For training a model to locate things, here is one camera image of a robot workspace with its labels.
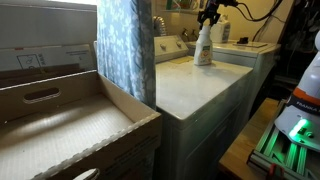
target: appliance lid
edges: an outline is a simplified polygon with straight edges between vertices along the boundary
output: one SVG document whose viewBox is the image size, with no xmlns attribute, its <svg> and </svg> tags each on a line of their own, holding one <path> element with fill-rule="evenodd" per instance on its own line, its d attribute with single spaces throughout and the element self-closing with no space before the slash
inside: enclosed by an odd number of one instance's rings
<svg viewBox="0 0 320 180">
<path fill-rule="evenodd" d="M 189 48 L 195 48 L 196 42 L 186 43 Z M 258 54 L 273 49 L 276 44 L 264 42 L 249 42 L 248 44 L 237 44 L 236 40 L 229 40 L 227 43 L 212 43 L 213 52 L 234 54 L 238 56 L 257 57 Z"/>
<path fill-rule="evenodd" d="M 191 56 L 159 63 L 156 65 L 156 105 L 181 123 L 189 124 L 194 114 L 251 70 L 218 61 L 195 66 Z"/>
</svg>

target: box handle hole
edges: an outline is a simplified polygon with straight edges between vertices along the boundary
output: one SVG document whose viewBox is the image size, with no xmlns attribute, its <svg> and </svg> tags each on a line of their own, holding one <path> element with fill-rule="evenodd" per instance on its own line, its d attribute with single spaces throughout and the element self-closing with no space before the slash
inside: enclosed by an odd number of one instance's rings
<svg viewBox="0 0 320 180">
<path fill-rule="evenodd" d="M 100 170 L 98 168 L 90 169 L 83 172 L 73 180 L 96 180 L 100 175 Z"/>
<path fill-rule="evenodd" d="M 23 101 L 27 104 L 32 104 L 58 97 L 60 94 L 61 92 L 58 88 L 49 88 L 26 94 Z"/>
</svg>

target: cardboard box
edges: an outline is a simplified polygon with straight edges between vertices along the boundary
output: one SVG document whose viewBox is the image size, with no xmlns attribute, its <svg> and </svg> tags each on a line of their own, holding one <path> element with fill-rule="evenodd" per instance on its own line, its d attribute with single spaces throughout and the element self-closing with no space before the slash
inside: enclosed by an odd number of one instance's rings
<svg viewBox="0 0 320 180">
<path fill-rule="evenodd" d="M 0 101 L 0 179 L 117 177 L 160 145 L 161 115 L 96 71 L 0 89 Z"/>
<path fill-rule="evenodd" d="M 0 50 L 0 88 L 96 69 L 88 44 Z"/>
<path fill-rule="evenodd" d="M 79 64 L 86 71 L 96 69 L 88 44 L 2 49 L 0 62 L 0 72 L 68 64 Z"/>
</svg>

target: control panel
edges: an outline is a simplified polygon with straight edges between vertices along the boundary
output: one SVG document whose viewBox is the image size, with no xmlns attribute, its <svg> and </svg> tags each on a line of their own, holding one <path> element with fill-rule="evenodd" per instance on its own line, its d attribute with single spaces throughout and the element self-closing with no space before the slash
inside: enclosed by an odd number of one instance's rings
<svg viewBox="0 0 320 180">
<path fill-rule="evenodd" d="M 188 47 L 180 36 L 161 36 L 154 38 L 156 63 L 187 56 Z"/>
</svg>

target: dryer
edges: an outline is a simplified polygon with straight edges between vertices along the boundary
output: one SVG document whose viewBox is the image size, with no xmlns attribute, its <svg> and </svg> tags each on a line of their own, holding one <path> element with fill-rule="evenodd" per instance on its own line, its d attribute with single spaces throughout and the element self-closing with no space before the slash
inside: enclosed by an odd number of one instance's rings
<svg viewBox="0 0 320 180">
<path fill-rule="evenodd" d="M 252 68 L 195 66 L 179 36 L 155 38 L 156 105 L 163 116 L 154 179 L 205 179 L 231 144 Z"/>
<path fill-rule="evenodd" d="M 196 42 L 186 43 L 189 55 L 193 56 Z M 236 136 L 263 100 L 267 97 L 274 79 L 274 67 L 276 59 L 279 58 L 280 45 L 264 42 L 249 42 L 248 44 L 237 44 L 230 40 L 228 43 L 213 43 L 212 57 L 215 61 L 237 64 L 253 68 L 252 76 L 247 87 L 247 95 L 241 105 L 239 124 L 235 125 L 234 136 Z"/>
</svg>

